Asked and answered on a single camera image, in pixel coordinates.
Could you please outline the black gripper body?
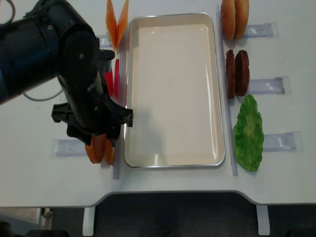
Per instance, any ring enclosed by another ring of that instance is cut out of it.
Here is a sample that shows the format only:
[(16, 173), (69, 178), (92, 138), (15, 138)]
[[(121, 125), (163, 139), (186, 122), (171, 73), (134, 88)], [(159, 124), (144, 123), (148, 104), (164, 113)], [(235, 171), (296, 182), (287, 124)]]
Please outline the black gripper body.
[(119, 139), (120, 127), (133, 126), (133, 110), (115, 103), (108, 94), (89, 91), (90, 101), (80, 102), (79, 108), (86, 108), (83, 114), (75, 112), (69, 102), (53, 106), (54, 122), (68, 125), (67, 135), (91, 145), (93, 135), (106, 135), (111, 145)]

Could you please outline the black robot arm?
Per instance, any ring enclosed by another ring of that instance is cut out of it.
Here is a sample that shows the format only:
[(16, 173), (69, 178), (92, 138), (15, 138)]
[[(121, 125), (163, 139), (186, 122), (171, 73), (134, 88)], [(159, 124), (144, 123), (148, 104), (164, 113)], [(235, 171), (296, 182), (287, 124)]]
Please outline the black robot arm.
[(109, 95), (104, 74), (114, 57), (67, 1), (40, 0), (22, 20), (0, 27), (0, 101), (58, 78), (67, 102), (54, 105), (53, 120), (87, 145), (94, 135), (115, 144), (121, 126), (133, 125), (133, 111)]

